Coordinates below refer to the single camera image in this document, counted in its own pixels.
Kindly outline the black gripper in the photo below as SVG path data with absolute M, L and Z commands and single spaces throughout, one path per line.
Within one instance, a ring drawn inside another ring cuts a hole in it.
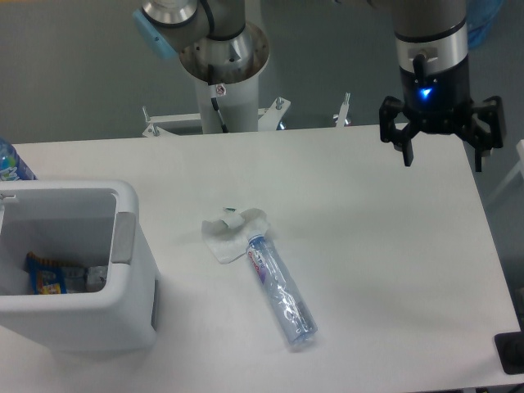
M 379 108 L 380 139 L 391 143 L 402 153 L 406 167 L 413 163 L 413 135 L 410 125 L 429 134 L 452 134 L 474 149 L 474 167 L 482 171 L 483 158 L 493 149 L 504 146 L 507 126 L 500 96 L 482 102 L 471 101 L 469 64 L 461 61 L 455 67 L 428 77 L 428 85 L 416 83 L 415 74 L 402 69 L 400 80 L 404 103 L 386 96 Z M 409 122 L 398 129 L 395 119 L 405 115 Z

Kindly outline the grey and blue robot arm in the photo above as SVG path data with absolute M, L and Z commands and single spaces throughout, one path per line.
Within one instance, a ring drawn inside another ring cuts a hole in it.
M 467 4 L 464 1 L 383 1 L 392 18 L 403 98 L 386 97 L 380 139 L 413 162 L 419 133 L 454 135 L 475 153 L 475 168 L 504 144 L 502 99 L 470 94 Z M 242 1 L 145 1 L 133 13 L 139 33 L 158 56 L 177 56 L 196 80 L 204 133 L 259 129 L 256 82 L 269 59 L 264 33 L 246 20 Z

